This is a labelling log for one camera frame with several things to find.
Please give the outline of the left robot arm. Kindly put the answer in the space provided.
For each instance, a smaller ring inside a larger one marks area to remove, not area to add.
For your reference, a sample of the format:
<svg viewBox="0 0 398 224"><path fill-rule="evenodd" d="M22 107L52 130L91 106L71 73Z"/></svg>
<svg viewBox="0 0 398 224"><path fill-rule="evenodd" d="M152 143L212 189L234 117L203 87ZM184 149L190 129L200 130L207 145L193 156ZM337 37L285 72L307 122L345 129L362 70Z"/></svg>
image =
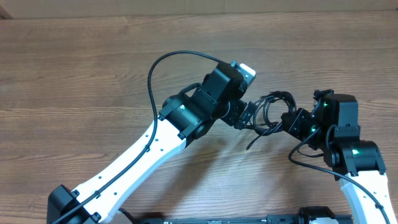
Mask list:
<svg viewBox="0 0 398 224"><path fill-rule="evenodd" d="M138 186L216 120L245 127L255 107L241 98L255 77L243 63L220 62L203 82L167 98L145 133L107 168L73 190L60 185L49 195L47 223L110 223Z"/></svg>

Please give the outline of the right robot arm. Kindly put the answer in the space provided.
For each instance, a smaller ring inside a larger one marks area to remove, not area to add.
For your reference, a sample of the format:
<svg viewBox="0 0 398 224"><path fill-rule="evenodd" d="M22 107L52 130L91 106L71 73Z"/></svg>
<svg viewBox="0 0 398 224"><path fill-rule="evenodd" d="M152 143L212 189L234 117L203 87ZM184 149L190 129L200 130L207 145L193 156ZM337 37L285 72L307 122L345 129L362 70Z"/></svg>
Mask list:
<svg viewBox="0 0 398 224"><path fill-rule="evenodd" d="M386 165L377 144L360 138L358 101L353 95L315 90L314 109L299 108L281 116L286 133L303 145L321 149L326 168L288 158L294 164L334 176L345 195L355 223L396 223Z"/></svg>

